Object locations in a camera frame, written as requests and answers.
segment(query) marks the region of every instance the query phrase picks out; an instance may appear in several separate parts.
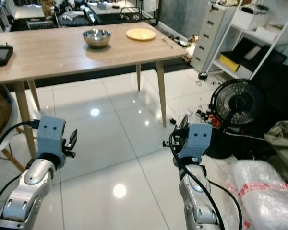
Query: black fan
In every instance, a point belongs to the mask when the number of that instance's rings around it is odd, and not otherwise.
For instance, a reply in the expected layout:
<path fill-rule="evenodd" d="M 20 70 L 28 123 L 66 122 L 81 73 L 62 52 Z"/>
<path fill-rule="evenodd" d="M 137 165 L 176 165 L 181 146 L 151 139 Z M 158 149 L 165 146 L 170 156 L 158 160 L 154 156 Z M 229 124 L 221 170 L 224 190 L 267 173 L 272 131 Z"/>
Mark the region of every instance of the black fan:
<path fill-rule="evenodd" d="M 218 159 L 229 157 L 218 148 L 224 130 L 228 127 L 241 128 L 253 122 L 265 105 L 265 92 L 250 80 L 234 79 L 220 85 L 211 97 L 209 108 L 220 118 L 221 126 L 214 130 L 206 154 Z"/>

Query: white box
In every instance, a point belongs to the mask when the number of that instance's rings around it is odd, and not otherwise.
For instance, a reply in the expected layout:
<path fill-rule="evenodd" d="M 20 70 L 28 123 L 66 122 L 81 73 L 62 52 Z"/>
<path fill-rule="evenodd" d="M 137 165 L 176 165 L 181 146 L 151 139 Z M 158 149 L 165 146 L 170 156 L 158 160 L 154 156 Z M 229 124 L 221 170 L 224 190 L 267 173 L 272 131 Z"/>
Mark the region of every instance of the white box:
<path fill-rule="evenodd" d="M 259 37 L 264 38 L 265 40 L 274 42 L 281 32 L 282 31 L 280 29 L 272 26 L 267 26 L 266 28 L 259 26 L 256 29 L 255 34 L 257 34 Z"/>
<path fill-rule="evenodd" d="M 239 69 L 237 70 L 237 75 L 238 75 L 240 78 L 249 79 L 252 74 L 253 74 L 252 71 L 248 70 L 247 68 L 245 68 L 245 67 L 242 66 L 242 65 L 240 65 L 240 66 L 239 66 Z"/>
<path fill-rule="evenodd" d="M 265 26 L 269 18 L 269 14 L 251 14 L 242 10 L 237 10 L 232 18 L 231 23 L 243 30 L 254 30 L 259 26 Z"/>

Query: yellow box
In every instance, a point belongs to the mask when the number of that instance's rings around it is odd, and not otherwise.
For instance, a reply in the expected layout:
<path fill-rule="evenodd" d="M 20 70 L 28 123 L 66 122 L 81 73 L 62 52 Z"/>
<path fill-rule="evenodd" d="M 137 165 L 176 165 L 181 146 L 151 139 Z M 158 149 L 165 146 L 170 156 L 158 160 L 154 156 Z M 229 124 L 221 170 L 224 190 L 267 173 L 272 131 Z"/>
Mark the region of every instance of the yellow box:
<path fill-rule="evenodd" d="M 232 60 L 230 60 L 228 57 L 221 55 L 219 58 L 219 61 L 225 65 L 227 68 L 231 69 L 232 71 L 236 72 L 239 68 L 239 64 L 233 62 Z"/>

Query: wooden plate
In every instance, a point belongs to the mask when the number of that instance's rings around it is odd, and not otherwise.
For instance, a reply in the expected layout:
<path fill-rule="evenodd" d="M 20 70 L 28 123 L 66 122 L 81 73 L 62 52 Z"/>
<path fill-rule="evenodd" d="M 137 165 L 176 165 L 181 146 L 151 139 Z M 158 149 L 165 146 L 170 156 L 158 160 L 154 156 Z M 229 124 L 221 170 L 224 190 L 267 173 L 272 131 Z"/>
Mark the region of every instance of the wooden plate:
<path fill-rule="evenodd" d="M 147 41 L 155 38 L 156 33 L 154 31 L 143 29 L 143 28 L 135 28 L 130 29 L 126 32 L 127 37 L 139 40 L 139 41 Z"/>

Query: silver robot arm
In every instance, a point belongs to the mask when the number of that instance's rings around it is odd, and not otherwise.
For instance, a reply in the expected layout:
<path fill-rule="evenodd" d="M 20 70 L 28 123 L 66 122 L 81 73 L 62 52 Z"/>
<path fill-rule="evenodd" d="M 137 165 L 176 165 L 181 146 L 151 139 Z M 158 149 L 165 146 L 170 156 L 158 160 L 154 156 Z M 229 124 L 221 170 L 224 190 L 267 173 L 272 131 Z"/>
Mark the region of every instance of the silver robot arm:
<path fill-rule="evenodd" d="M 174 147 L 176 154 L 187 169 L 210 192 L 210 183 L 205 168 L 199 165 L 205 150 L 210 145 L 212 126 L 207 123 L 188 124 L 184 118 L 180 127 L 175 127 Z M 184 203 L 187 230 L 220 230 L 216 213 L 202 188 L 180 169 L 179 191 Z"/>
<path fill-rule="evenodd" d="M 65 121 L 44 116 L 38 133 L 38 153 L 29 169 L 18 180 L 17 187 L 9 195 L 0 212 L 0 230 L 31 230 L 37 218 L 43 198 L 51 191 L 51 179 L 62 168 L 66 157 L 75 157 L 71 152 L 77 141 L 77 130 L 70 142 L 62 138 Z"/>

